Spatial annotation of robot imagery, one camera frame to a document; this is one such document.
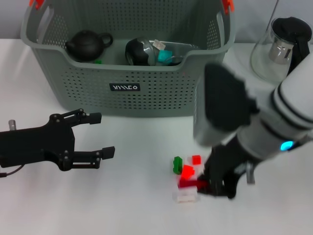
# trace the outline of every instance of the white tabletop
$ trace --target white tabletop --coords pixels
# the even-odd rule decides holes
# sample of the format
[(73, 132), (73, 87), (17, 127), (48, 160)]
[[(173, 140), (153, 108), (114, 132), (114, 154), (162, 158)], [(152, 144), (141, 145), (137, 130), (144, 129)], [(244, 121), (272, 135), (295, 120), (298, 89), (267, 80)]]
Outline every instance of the white tabletop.
[[(270, 89), (249, 71), (252, 47), (236, 44), (224, 62), (249, 87)], [(67, 111), (29, 47), (0, 40), (0, 52), (0, 131), (8, 130), (10, 119), (24, 129)], [(76, 151), (115, 146), (114, 158), (99, 170), (61, 172), (53, 163), (31, 164), (0, 179), (0, 234), (312, 234), (312, 144), (258, 166), (255, 186), (241, 178), (232, 201), (201, 196), (194, 204), (177, 204), (173, 158), (210, 152), (197, 146), (192, 128), (192, 117), (103, 117), (99, 125), (75, 127)]]

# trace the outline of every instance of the teal object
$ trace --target teal object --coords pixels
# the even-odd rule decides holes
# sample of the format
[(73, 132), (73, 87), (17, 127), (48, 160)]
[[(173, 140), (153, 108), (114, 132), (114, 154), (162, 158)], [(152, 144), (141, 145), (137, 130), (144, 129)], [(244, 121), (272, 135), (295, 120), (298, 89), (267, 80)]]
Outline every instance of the teal object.
[(282, 143), (282, 145), (280, 146), (280, 150), (287, 151), (291, 149), (292, 146), (293, 146), (293, 141), (287, 141), (287, 142)]
[(173, 164), (174, 164), (173, 172), (177, 175), (181, 175), (182, 159), (180, 157), (174, 157)]
[(160, 50), (158, 54), (158, 61), (164, 63), (167, 59), (173, 56), (173, 52), (169, 50)]

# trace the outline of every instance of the green block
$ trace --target green block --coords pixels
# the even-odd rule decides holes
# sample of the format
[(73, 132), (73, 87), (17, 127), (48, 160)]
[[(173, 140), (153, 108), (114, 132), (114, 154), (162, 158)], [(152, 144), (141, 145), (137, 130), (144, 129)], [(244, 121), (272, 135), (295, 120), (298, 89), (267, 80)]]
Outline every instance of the green block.
[(173, 172), (177, 175), (180, 175), (182, 172), (182, 159), (180, 157), (174, 157), (173, 164)]

